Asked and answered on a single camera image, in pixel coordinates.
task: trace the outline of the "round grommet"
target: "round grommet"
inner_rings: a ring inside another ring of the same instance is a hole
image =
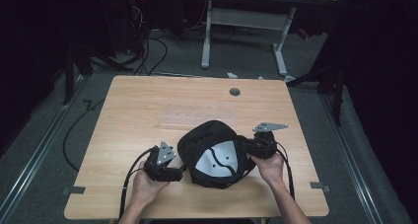
[[[230,89],[230,94],[231,94],[232,96],[239,96],[239,95],[240,95],[240,93],[241,93],[241,91],[240,91],[240,89],[238,89],[238,88],[232,88],[232,89]]]

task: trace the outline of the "person's right hand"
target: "person's right hand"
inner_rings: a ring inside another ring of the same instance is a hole
[[[249,155],[251,160],[257,165],[261,177],[270,185],[277,186],[283,184],[283,166],[284,160],[279,154],[262,160],[260,158]]]
[[[139,164],[139,168],[144,168],[145,162]],[[131,201],[139,201],[145,205],[150,204],[158,193],[168,186],[170,182],[153,182],[144,171],[138,171],[133,182]]]

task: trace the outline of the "black strap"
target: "black strap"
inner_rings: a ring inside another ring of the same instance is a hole
[[[123,212],[125,211],[126,191],[128,190],[129,178],[133,174],[132,171],[135,168],[136,164],[139,162],[139,160],[141,160],[141,158],[144,157],[145,154],[151,152],[152,149],[153,148],[150,148],[147,151],[145,151],[144,153],[142,153],[141,155],[139,155],[139,157],[135,160],[135,162],[132,164],[131,168],[129,169],[128,174],[126,175],[125,182],[123,184],[122,195],[120,197],[119,219],[122,217]]]
[[[216,157],[215,151],[214,151],[212,148],[209,148],[209,150],[212,152],[212,156],[213,156],[213,158],[215,159],[215,162],[218,164],[218,166],[228,168],[228,170],[230,170],[230,172],[231,172],[231,175],[232,175],[232,176],[234,176],[234,175],[236,175],[236,174],[237,174],[237,173],[234,171],[234,168],[232,168],[231,166],[226,166],[226,165],[222,164],[222,163],[218,160],[218,158]]]
[[[246,170],[245,173],[239,179],[234,181],[231,185],[238,183],[240,180],[242,180],[244,177],[246,177],[252,171],[252,169],[254,169],[254,167],[251,167],[250,169]]]
[[[292,169],[290,168],[289,160],[279,149],[277,149],[277,152],[280,154],[280,156],[282,156],[283,160],[285,161],[289,177],[289,193],[293,197],[293,199],[295,199],[295,187],[293,185]]]

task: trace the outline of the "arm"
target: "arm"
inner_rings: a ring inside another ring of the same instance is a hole
[[[144,168],[144,163],[141,162],[139,168]],[[153,202],[158,193],[169,184],[169,182],[153,182],[145,172],[138,171],[133,182],[131,200],[125,208],[119,224],[139,223],[144,208]]]
[[[257,165],[261,177],[267,182],[273,191],[277,206],[282,214],[285,223],[311,223],[299,205],[293,199],[286,189],[283,182],[283,164],[284,160],[279,154],[272,158],[262,160],[250,156]]]

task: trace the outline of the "silver metal bracket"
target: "silver metal bracket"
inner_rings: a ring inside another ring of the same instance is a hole
[[[161,165],[172,160],[176,156],[175,151],[166,142],[161,141],[160,151],[158,153],[157,165]]]
[[[253,132],[269,132],[277,129],[287,128],[287,124],[279,124],[279,123],[267,123],[262,122],[258,126],[252,129]]]

